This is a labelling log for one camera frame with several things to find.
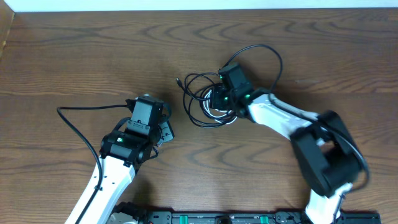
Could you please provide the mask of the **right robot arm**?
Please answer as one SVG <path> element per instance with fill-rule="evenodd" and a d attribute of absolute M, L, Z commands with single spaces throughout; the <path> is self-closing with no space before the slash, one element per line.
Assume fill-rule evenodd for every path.
<path fill-rule="evenodd" d="M 221 85 L 210 97 L 213 109 L 231 110 L 239 118 L 264 125 L 287 138 L 303 178 L 311 188 L 305 208 L 309 223 L 335 223 L 341 204 L 363 171 L 369 167 L 340 116 L 304 111 L 255 89 L 237 63 L 219 69 Z"/>

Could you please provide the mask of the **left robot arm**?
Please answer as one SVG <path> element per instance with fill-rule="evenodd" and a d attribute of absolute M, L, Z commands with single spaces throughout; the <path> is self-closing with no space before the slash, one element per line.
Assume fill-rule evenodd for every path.
<path fill-rule="evenodd" d="M 142 95 L 123 105 L 131 115 L 119 120 L 101 140 L 100 150 L 67 119 L 64 122 L 83 140 L 96 165 L 67 223 L 106 223 L 116 202 L 130 185 L 141 165 L 159 155 L 159 147 L 175 135 L 168 103 Z"/>

